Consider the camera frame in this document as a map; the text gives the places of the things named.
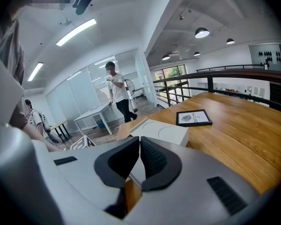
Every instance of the wooden tabletop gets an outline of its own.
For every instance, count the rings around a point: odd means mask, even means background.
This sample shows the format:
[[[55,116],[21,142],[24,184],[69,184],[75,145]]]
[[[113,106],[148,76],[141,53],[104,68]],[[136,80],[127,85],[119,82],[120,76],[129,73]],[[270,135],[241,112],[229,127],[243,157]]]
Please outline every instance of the wooden tabletop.
[[[57,124],[57,125],[51,127],[50,130],[56,129],[56,128],[58,128],[59,126],[63,125],[63,124],[66,123],[66,122],[67,122],[67,120],[65,120],[65,121],[63,121],[63,122],[61,122],[61,123],[59,123],[59,124]]]
[[[120,125],[117,140],[145,118],[176,124],[176,112],[205,109],[213,125],[189,127],[187,147],[207,153],[240,174],[259,193],[281,181],[281,112],[210,92]]]

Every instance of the picture frame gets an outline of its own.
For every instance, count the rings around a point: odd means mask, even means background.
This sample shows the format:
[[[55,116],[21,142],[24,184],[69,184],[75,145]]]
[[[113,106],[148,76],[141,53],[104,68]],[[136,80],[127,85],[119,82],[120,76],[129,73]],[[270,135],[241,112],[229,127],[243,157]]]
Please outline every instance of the picture frame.
[[[205,109],[177,112],[176,125],[181,127],[194,127],[212,125],[212,121]]]

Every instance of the white table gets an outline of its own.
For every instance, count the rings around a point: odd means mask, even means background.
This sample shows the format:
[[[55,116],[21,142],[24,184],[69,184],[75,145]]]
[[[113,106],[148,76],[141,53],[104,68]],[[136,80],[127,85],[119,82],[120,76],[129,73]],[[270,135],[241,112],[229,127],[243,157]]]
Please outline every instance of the white table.
[[[76,126],[78,127],[79,131],[81,132],[82,136],[84,136],[84,133],[83,133],[81,127],[79,126],[78,122],[81,120],[84,120],[88,117],[92,117],[94,122],[97,124],[96,120],[94,119],[94,116],[96,116],[96,115],[100,115],[102,122],[104,123],[105,127],[107,128],[109,134],[112,135],[112,132],[111,132],[109,126],[107,125],[107,122],[102,114],[102,112],[108,107],[109,107],[108,104],[102,105],[98,108],[87,111],[86,113],[82,114],[80,117],[78,117],[74,120],[74,122],[75,122]]]

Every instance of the black metal railing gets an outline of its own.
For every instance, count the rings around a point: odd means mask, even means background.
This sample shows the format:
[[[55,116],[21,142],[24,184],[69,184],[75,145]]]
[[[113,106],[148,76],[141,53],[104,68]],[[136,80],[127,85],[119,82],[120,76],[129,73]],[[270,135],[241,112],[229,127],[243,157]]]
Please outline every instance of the black metal railing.
[[[219,66],[219,67],[209,67],[196,70],[197,73],[207,72],[207,71],[218,71],[226,69],[264,69],[262,64],[250,64],[250,65],[228,65],[228,66]]]
[[[268,99],[264,99],[261,97],[255,97],[255,96],[251,96],[251,95],[243,94],[243,93],[214,89],[214,83],[213,83],[214,77],[249,78],[249,79],[257,79],[257,80],[281,83],[281,72],[272,71],[272,70],[263,70],[263,69],[239,69],[239,70],[227,69],[227,70],[220,70],[220,71],[199,72],[199,73],[186,74],[186,75],[172,77],[172,78],[166,78],[166,79],[154,81],[153,83],[163,83],[164,84],[163,87],[155,86],[155,88],[157,88],[155,91],[157,92],[157,96],[166,99],[166,100],[164,100],[164,99],[160,99],[158,97],[159,100],[168,103],[168,106],[175,105],[175,104],[181,102],[178,100],[178,97],[181,97],[182,101],[184,101],[184,98],[190,98],[190,96],[186,96],[185,94],[183,94],[183,90],[202,90],[202,91],[216,92],[216,93],[221,93],[221,94],[225,94],[225,95],[229,95],[229,96],[253,100],[256,102],[268,104],[268,105],[270,105],[271,108],[281,111],[280,103],[276,103],[276,102],[268,100]],[[169,82],[169,81],[182,80],[182,79],[193,79],[193,78],[207,78],[208,88],[183,86],[183,85],[188,85],[188,81],[180,82],[180,83],[177,83],[177,84],[174,84],[171,86],[167,85],[167,82]],[[177,92],[176,92],[177,89],[180,89],[181,94],[177,94]]]

